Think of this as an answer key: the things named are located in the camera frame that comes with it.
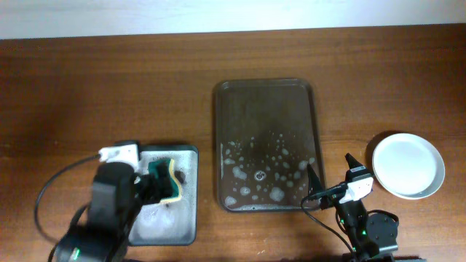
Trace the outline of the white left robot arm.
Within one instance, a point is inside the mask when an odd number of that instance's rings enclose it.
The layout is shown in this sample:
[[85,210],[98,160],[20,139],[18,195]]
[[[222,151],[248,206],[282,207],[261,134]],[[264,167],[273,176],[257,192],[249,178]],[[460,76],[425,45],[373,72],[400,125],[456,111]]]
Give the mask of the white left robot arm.
[[48,260],[123,261],[142,206],[167,204],[181,195],[172,159],[151,162],[147,175],[122,162],[102,164],[92,183],[90,203],[76,211]]

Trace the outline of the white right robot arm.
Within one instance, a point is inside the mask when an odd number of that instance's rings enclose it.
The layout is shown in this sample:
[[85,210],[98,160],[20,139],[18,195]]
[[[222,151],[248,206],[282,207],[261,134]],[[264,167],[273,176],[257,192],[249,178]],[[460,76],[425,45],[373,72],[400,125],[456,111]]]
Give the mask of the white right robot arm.
[[339,191],[331,195],[331,203],[352,248],[348,260],[425,262],[419,256],[394,255],[398,250],[398,216],[365,208],[363,198],[372,192],[374,176],[351,154],[346,154],[345,160],[349,169],[344,181],[338,185]]

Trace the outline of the pale green plate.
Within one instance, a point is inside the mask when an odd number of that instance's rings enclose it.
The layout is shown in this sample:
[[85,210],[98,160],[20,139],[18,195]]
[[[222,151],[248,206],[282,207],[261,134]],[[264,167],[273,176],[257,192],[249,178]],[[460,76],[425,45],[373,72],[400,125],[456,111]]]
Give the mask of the pale green plate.
[[381,186],[402,199],[432,196],[446,176],[438,149],[428,140],[409,133],[382,139],[372,153],[371,163]]

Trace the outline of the green yellow sponge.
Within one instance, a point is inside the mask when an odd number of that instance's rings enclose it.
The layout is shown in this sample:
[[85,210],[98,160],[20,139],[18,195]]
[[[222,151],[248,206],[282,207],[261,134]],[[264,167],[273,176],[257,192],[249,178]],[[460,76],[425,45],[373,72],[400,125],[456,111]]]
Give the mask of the green yellow sponge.
[[181,200],[183,189],[175,176],[175,160],[159,159],[149,162],[149,176],[154,179],[154,202],[165,204]]

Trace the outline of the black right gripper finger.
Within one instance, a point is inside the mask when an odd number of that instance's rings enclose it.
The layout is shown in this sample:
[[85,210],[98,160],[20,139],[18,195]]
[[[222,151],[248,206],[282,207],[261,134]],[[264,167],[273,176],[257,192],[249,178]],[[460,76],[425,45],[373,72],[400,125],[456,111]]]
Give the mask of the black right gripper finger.
[[311,164],[307,165],[307,174],[309,180],[307,200],[314,202],[320,210],[324,210],[325,202],[322,198],[325,196],[325,190]]
[[348,171],[346,171],[345,178],[357,178],[367,174],[367,168],[357,159],[355,159],[350,153],[345,155],[345,159],[349,166]]

